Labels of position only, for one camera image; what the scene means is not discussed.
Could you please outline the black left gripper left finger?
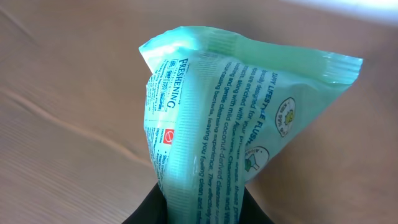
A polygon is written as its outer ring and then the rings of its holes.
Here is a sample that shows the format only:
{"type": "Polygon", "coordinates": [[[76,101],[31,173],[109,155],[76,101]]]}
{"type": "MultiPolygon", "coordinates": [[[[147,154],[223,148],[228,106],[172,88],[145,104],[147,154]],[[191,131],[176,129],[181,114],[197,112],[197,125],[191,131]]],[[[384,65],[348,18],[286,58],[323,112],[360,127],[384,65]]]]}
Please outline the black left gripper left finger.
{"type": "Polygon", "coordinates": [[[167,202],[158,184],[123,224],[167,224],[167,202]]]}

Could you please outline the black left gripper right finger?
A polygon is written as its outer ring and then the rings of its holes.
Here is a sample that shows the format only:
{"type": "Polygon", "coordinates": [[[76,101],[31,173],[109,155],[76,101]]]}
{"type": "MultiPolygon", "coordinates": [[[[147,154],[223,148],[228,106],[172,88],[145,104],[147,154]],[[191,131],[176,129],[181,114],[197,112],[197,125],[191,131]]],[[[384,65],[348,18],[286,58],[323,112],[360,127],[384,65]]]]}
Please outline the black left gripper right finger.
{"type": "Polygon", "coordinates": [[[247,188],[244,189],[239,224],[274,224],[257,204],[247,188]]]}

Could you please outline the white green sachet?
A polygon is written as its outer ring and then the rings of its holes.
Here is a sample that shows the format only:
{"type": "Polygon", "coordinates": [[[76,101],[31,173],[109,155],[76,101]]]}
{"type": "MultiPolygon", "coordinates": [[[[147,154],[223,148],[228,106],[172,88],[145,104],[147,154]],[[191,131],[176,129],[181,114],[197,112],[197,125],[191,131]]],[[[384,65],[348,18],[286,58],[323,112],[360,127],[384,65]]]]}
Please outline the white green sachet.
{"type": "Polygon", "coordinates": [[[169,223],[237,223],[247,182],[358,78],[362,59],[182,26],[140,46],[144,129],[169,223]]]}

